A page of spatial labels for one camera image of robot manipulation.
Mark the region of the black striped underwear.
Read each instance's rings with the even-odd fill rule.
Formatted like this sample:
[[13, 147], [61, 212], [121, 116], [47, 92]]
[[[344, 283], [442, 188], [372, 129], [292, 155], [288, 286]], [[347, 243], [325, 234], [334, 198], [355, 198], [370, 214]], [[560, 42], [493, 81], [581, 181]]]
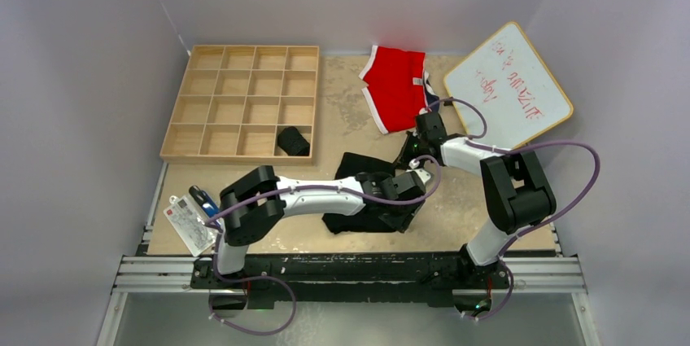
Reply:
[[308, 156], [311, 151], [308, 140], [294, 126], [277, 133], [277, 146], [289, 156]]

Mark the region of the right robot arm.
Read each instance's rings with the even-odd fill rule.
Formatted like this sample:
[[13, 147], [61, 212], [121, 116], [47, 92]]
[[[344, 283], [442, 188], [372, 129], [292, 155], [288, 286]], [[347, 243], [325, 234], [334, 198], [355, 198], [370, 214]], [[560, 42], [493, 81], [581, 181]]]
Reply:
[[475, 287], [487, 278], [488, 266], [498, 261], [511, 239], [555, 213], [555, 195], [534, 151], [489, 147], [466, 136], [448, 134], [437, 112], [416, 116], [414, 124], [395, 161], [400, 167], [430, 155], [442, 166], [482, 179], [488, 221], [463, 246], [461, 251], [467, 258], [456, 266], [459, 280]]

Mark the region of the plain black underwear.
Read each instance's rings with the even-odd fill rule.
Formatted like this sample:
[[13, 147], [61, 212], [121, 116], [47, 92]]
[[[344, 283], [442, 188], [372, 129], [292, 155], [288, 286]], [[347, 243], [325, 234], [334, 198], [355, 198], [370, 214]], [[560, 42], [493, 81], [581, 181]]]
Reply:
[[[336, 171], [337, 179], [353, 177], [362, 191], [379, 199], [406, 201], [426, 193], [426, 184], [419, 175], [405, 172], [397, 175], [390, 162], [351, 152], [343, 154]], [[409, 205], [389, 205], [365, 201], [365, 206], [351, 216], [326, 213], [322, 217], [332, 234], [342, 232], [393, 233], [405, 232], [422, 202]]]

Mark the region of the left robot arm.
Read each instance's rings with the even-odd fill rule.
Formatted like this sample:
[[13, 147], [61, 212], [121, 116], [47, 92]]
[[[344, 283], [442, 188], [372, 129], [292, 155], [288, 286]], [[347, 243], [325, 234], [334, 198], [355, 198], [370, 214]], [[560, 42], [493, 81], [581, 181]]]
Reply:
[[379, 221], [404, 232], [424, 204], [432, 180], [431, 173], [418, 167], [398, 176], [361, 172], [332, 181], [305, 181], [260, 166], [220, 193], [217, 220], [224, 231], [211, 277], [223, 288], [238, 285], [249, 246], [288, 217], [332, 213], [347, 220]]

